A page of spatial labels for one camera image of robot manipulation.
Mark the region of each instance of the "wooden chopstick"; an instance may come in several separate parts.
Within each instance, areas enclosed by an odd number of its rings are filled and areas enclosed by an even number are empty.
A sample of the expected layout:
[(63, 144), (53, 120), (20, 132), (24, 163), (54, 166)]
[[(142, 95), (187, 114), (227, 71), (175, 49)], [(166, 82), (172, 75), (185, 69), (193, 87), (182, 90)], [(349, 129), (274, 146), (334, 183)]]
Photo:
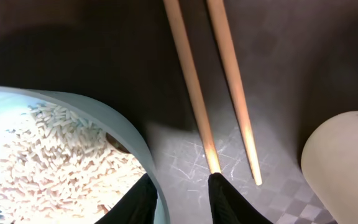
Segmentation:
[(236, 53), (227, 21), (226, 10), (223, 0), (207, 0), (209, 15), (211, 16), (215, 38), (218, 43), (219, 52), (226, 72), (231, 97), (239, 122), (242, 138), (246, 146), (247, 157), (251, 167), (252, 175), (256, 185), (262, 184), (262, 176), (258, 155), (256, 152), (254, 134), (248, 115), (246, 96), (241, 82), (241, 74), (238, 66)]
[(187, 38), (185, 23), (180, 11), (178, 0), (164, 0), (168, 21), (171, 27), (173, 39), (177, 48), (181, 69), (185, 77), (191, 105), (196, 117), (198, 131), (203, 142), (209, 170), (211, 173), (220, 173), (218, 154), (215, 149), (214, 139), (209, 125), (200, 83), (198, 81), (196, 67), (191, 54), (190, 43)]

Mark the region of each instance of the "gray tabletop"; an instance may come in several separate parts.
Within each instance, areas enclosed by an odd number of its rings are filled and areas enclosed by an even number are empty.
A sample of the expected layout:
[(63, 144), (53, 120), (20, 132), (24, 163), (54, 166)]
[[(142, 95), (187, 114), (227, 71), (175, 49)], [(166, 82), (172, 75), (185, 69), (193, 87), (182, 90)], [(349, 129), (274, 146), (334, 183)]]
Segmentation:
[[(39, 2), (0, 2), (0, 85), (78, 93), (117, 109), (150, 146), (172, 223), (211, 223), (209, 170), (162, 1)], [(358, 110), (358, 1), (225, 1), (260, 187), (205, 2), (180, 4), (224, 176), (273, 223), (330, 222), (299, 161), (322, 122)]]

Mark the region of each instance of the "white rice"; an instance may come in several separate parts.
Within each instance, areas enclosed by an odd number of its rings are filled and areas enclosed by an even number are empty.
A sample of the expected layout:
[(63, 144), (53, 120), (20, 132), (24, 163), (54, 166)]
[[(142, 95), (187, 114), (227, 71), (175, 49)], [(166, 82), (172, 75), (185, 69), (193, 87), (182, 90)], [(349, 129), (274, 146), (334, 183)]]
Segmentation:
[(102, 129), (53, 103), (21, 115), (7, 136), (0, 223), (94, 223), (145, 173)]

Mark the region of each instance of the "light blue bowl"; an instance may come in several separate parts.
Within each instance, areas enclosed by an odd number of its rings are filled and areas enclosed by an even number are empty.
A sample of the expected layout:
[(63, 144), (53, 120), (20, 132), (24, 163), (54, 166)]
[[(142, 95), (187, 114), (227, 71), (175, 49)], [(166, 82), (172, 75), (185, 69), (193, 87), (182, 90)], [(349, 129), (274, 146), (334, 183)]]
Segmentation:
[(23, 90), (0, 87), (0, 133), (14, 119), (12, 114), (20, 114), (29, 105), (45, 101), (64, 106), (92, 121), (119, 141), (142, 164), (158, 191), (155, 224), (170, 224), (167, 203), (160, 184), (152, 155), (146, 142), (136, 128), (123, 115), (102, 102), (72, 93), (56, 91)]

